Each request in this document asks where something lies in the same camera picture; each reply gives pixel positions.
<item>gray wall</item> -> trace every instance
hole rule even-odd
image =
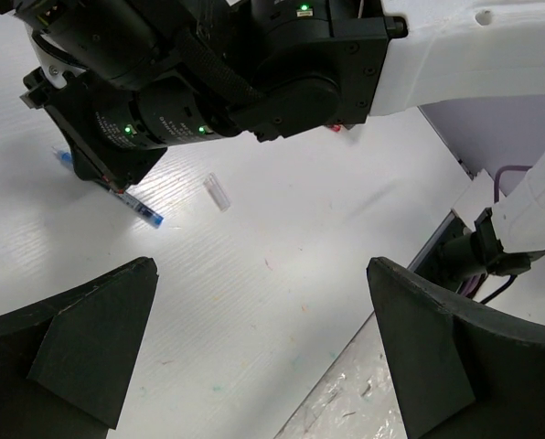
[[[425,115],[474,174],[504,165],[534,165],[545,151],[545,96],[485,98],[425,105]],[[506,173],[505,194],[522,176]]]

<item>white table surface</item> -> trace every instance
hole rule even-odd
[[[146,255],[160,280],[110,438],[272,439],[372,312],[372,256],[408,264],[469,179],[417,110],[353,133],[172,148],[134,194],[160,230],[53,150],[18,99],[37,66],[0,17],[0,315]],[[202,186],[214,172],[232,206]]]

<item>blue pen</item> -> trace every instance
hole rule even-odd
[[[71,153],[65,152],[65,151],[57,151],[56,153],[57,158],[66,167],[71,167],[71,170],[73,170],[73,158],[71,157]],[[164,218],[156,213],[154,210],[146,206],[143,202],[139,201],[132,195],[130,195],[127,192],[124,192],[123,194],[119,194],[117,192],[114,192],[111,189],[108,189],[105,185],[102,183],[99,183],[101,187],[108,190],[112,195],[117,197],[122,203],[124,203],[126,206],[134,210],[136,213],[138,213],[141,217],[144,218],[147,222],[149,222],[154,227],[160,227],[161,224],[163,224]]]

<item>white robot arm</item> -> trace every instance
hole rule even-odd
[[[545,94],[545,0],[383,0],[389,43],[370,115],[425,103]]]
[[[545,0],[383,0],[389,44],[370,115],[459,98],[545,94]],[[545,250],[545,154],[492,209],[507,253]]]

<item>black cable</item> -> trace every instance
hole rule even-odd
[[[489,295],[486,299],[484,299],[480,304],[487,305],[490,301],[496,299],[499,295],[504,293],[510,286],[514,283],[514,281],[517,280],[517,276],[510,276],[510,279],[507,280],[507,282],[502,285],[500,288],[498,288],[494,293]]]
[[[87,70],[88,68],[81,64],[76,58],[72,57],[69,53],[64,52],[60,48],[56,48],[46,39],[41,36],[36,30],[33,31],[31,37],[35,44],[39,46],[41,50],[53,57],[54,59],[61,61],[65,64],[68,64],[71,67],[77,67],[78,69]]]

